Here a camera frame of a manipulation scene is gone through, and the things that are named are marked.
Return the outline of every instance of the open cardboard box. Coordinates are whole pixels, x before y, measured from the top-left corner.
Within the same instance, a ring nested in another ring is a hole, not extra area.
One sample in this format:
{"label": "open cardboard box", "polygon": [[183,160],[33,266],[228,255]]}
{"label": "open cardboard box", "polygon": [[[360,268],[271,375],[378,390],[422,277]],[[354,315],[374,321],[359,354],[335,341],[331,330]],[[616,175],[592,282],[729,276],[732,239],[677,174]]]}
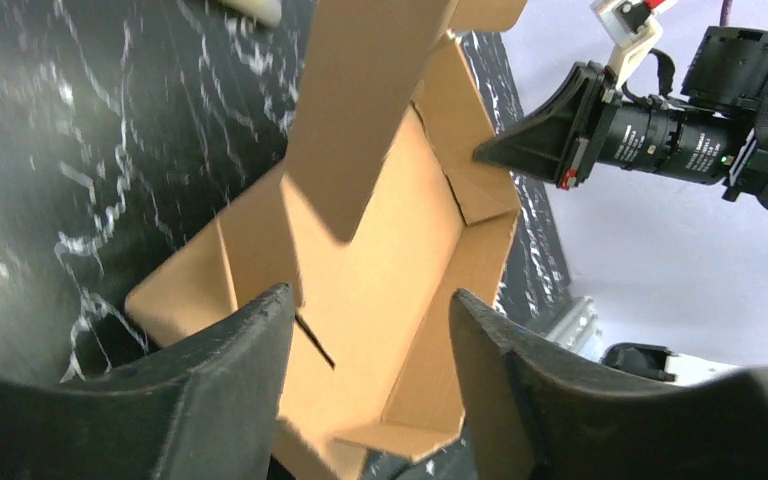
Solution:
{"label": "open cardboard box", "polygon": [[472,161],[494,131],[446,32],[509,28],[524,4],[320,0],[284,161],[128,298],[167,346],[293,285],[309,331],[274,454],[300,479],[356,479],[369,448],[418,460],[460,433],[449,301],[493,301],[520,208],[507,171]]}

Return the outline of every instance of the marble tabletop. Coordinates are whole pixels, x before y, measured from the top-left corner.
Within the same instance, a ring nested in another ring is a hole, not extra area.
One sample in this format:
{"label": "marble tabletop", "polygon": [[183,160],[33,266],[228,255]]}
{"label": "marble tabletop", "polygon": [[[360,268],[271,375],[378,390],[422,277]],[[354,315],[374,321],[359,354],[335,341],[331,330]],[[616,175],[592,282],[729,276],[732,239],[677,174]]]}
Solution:
{"label": "marble tabletop", "polygon": [[[0,0],[1,376],[51,385],[153,351],[125,296],[282,158],[314,5],[284,0],[261,29],[204,0]],[[462,45],[511,125],[500,36]],[[568,274],[543,185],[515,181],[497,308],[527,324]]]}

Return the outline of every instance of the white robot part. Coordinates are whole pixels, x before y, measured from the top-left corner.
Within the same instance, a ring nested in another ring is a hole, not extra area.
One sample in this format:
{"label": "white robot part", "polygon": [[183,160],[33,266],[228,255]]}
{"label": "white robot part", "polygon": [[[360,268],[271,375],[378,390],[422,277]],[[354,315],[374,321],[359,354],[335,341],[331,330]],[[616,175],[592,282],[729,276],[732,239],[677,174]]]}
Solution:
{"label": "white robot part", "polygon": [[[608,67],[617,76],[616,88],[637,70],[649,51],[664,35],[657,15],[667,11],[677,0],[596,0],[590,5],[599,22],[613,40],[614,47]],[[636,29],[630,29],[621,19],[622,13],[645,4],[650,14]]]}
{"label": "white robot part", "polygon": [[251,16],[258,22],[277,27],[281,23],[281,0],[220,0],[226,6]]}

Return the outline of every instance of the black camera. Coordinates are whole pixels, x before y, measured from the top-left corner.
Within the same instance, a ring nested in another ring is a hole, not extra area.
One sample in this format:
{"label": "black camera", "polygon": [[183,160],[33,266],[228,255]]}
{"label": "black camera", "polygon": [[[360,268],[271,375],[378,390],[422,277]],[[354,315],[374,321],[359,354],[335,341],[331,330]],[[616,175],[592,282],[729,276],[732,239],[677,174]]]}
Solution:
{"label": "black camera", "polygon": [[675,66],[658,60],[659,92],[638,97],[601,65],[576,63],[540,108],[479,146],[474,158],[558,188],[587,180],[596,162],[710,185],[768,209],[768,32],[710,27],[671,97]]}

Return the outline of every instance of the white cylindrical object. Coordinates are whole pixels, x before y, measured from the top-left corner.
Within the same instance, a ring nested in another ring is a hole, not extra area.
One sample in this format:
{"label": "white cylindrical object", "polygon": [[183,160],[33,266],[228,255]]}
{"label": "white cylindrical object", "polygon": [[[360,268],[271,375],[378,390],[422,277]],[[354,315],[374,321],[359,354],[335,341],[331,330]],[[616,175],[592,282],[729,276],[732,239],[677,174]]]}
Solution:
{"label": "white cylindrical object", "polygon": [[277,27],[281,23],[281,0],[221,1],[234,10],[249,15],[268,27]]}

